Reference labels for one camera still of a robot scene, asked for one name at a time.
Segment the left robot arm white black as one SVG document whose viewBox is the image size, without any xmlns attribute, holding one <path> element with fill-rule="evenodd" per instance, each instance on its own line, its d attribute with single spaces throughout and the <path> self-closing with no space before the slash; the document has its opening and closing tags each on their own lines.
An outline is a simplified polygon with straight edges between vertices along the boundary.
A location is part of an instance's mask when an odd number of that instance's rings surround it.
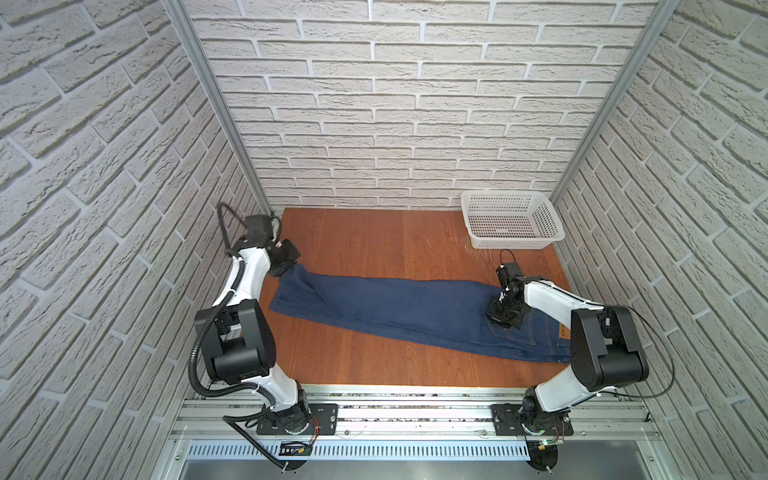
<svg viewBox="0 0 768 480">
<path fill-rule="evenodd" d="M 187 363 L 190 386 L 200 396 L 222 397 L 249 390 L 266 400 L 267 418 L 293 435 L 307 431 L 311 410 L 300 384 L 277 364 L 277 347 L 259 296 L 267 276 L 294 266 L 296 247 L 279 239 L 269 215 L 240 219 L 245 234 L 231 242 L 217 212 L 231 268 L 222 293 L 194 319 L 196 340 Z"/>
</svg>

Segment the blue denim trousers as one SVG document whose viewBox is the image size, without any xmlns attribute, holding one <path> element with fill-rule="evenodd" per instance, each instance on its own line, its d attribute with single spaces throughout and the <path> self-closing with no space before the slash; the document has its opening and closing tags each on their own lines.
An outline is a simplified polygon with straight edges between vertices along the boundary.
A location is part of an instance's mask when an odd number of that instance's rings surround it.
<svg viewBox="0 0 768 480">
<path fill-rule="evenodd" d="M 320 275 L 297 265 L 279 278 L 272 311 L 383 338 L 536 363 L 567 364 L 570 342 L 541 311 L 508 329 L 486 315 L 499 290 L 459 280 Z"/>
</svg>

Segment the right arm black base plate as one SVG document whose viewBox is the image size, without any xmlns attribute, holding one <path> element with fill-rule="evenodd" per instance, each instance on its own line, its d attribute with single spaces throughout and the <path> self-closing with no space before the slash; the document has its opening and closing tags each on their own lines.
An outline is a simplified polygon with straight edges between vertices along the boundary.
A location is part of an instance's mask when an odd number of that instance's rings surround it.
<svg viewBox="0 0 768 480">
<path fill-rule="evenodd" d="M 557 412 L 526 410 L 521 404 L 493 404 L 491 420 L 497 436 L 553 436 L 574 434 L 569 410 Z"/>
</svg>

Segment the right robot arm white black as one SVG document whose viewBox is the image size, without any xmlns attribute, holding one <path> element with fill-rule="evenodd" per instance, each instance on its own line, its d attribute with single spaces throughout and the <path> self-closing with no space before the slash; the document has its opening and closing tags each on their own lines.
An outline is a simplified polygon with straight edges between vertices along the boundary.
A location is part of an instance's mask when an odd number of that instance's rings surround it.
<svg viewBox="0 0 768 480">
<path fill-rule="evenodd" d="M 579 297 L 516 263 L 496 269 L 500 293 L 486 309 L 494 333 L 521 333 L 533 320 L 551 318 L 570 331 L 570 364 L 526 390 L 518 418 L 531 435 L 566 432 L 570 409 L 597 393 L 647 379 L 650 367 L 630 309 Z"/>
</svg>

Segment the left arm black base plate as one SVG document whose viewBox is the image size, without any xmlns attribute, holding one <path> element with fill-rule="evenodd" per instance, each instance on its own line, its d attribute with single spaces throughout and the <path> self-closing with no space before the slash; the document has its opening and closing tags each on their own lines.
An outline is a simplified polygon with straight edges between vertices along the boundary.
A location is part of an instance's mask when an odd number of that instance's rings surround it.
<svg viewBox="0 0 768 480">
<path fill-rule="evenodd" d="M 339 405 L 310 403 L 276 413 L 267 413 L 256 424 L 258 435 L 311 436 L 319 430 L 320 436 L 336 433 Z"/>
</svg>

